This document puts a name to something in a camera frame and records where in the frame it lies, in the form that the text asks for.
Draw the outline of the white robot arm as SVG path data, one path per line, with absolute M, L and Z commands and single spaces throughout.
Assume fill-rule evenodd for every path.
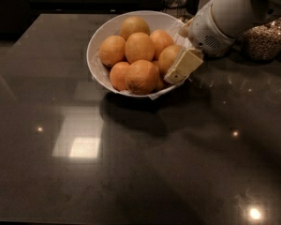
M 190 40 L 165 75 L 165 81 L 184 81 L 205 57 L 220 58 L 245 31 L 281 17 L 281 0 L 210 0 L 179 30 Z

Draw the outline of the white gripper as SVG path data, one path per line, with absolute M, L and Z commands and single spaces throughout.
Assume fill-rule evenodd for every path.
M 179 51 L 164 77 L 167 83 L 176 84 L 187 79 L 203 63 L 203 54 L 220 58 L 234 44 L 235 38 L 228 37 L 217 27 L 212 11 L 213 2 L 209 1 L 179 29 L 178 34 L 189 38 L 197 49 L 182 48 Z

